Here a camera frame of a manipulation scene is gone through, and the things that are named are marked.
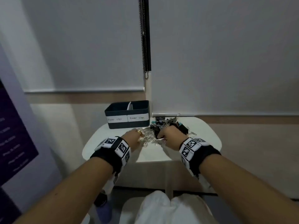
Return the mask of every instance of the wristband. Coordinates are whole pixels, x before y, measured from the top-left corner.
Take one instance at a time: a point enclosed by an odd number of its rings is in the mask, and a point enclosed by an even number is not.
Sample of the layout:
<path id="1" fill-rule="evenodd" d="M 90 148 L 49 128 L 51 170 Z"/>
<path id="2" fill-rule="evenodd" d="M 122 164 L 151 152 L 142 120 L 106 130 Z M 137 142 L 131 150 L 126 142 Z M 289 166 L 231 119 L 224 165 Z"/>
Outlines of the wristband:
<path id="1" fill-rule="evenodd" d="M 192 176 L 199 178 L 199 166 L 211 154 L 221 153 L 198 137 L 187 138 L 180 146 L 181 160 Z"/>
<path id="2" fill-rule="evenodd" d="M 113 167 L 113 175 L 107 181 L 103 190 L 110 194 L 120 173 L 127 164 L 131 156 L 131 148 L 128 143 L 121 137 L 108 137 L 103 140 L 96 148 L 92 157 L 102 158 Z"/>

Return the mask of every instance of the white pants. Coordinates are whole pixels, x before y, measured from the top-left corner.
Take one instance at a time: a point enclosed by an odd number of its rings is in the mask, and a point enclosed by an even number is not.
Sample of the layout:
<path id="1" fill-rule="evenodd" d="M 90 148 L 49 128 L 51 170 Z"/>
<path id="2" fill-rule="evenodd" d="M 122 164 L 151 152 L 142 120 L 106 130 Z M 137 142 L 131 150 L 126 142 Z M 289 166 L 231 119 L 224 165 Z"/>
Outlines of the white pants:
<path id="1" fill-rule="evenodd" d="M 146 196 L 136 215 L 135 224 L 217 224 L 204 200 L 183 194 L 171 201 L 155 191 Z"/>

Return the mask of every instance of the label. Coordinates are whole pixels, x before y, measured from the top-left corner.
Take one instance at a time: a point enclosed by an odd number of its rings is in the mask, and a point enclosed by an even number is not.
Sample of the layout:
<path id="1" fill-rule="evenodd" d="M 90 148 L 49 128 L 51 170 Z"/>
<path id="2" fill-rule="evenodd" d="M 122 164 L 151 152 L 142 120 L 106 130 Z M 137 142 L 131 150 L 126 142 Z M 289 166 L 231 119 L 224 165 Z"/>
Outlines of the label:
<path id="1" fill-rule="evenodd" d="M 126 115 L 124 116 L 106 116 L 108 123 L 115 123 L 115 122 L 127 122 L 128 118 Z"/>
<path id="2" fill-rule="evenodd" d="M 149 114 L 137 114 L 137 115 L 128 115 L 128 121 L 129 122 L 135 122 L 135 121 L 146 121 L 149 120 Z"/>

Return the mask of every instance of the purple object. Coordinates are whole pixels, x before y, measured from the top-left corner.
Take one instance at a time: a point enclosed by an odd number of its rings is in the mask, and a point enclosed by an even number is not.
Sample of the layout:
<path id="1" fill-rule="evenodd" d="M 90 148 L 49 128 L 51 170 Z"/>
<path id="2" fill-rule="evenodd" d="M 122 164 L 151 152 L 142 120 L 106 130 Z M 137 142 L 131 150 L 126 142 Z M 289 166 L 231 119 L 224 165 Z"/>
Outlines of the purple object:
<path id="1" fill-rule="evenodd" d="M 112 219 L 112 207 L 107 200 L 107 195 L 100 193 L 94 204 L 97 209 L 97 215 L 102 224 L 108 224 Z"/>

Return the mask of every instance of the poster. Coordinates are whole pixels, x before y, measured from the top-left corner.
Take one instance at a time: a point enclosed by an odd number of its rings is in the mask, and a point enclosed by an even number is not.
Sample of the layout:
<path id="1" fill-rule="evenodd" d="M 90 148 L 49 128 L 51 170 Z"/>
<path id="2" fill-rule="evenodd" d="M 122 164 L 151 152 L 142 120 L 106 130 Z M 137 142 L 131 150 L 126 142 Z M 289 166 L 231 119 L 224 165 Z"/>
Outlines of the poster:
<path id="1" fill-rule="evenodd" d="M 37 155 L 38 151 L 0 81 L 0 186 Z"/>

